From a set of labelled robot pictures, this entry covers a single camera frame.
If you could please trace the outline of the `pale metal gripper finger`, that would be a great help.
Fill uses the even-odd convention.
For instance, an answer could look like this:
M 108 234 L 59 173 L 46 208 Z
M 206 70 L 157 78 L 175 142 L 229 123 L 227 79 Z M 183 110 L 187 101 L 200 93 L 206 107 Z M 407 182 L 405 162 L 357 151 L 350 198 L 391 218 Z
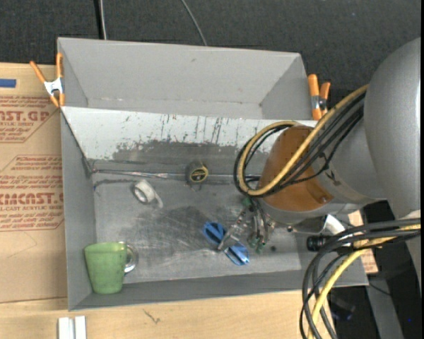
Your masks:
M 234 224 L 230 226 L 228 231 L 225 233 L 225 241 L 240 241 L 241 236 L 246 232 L 246 225 L 237 225 Z
M 219 251 L 225 251 L 229 247 L 233 246 L 236 242 L 236 239 L 234 236 L 224 236 L 224 238 L 221 239 L 220 243 L 217 246 L 217 250 Z

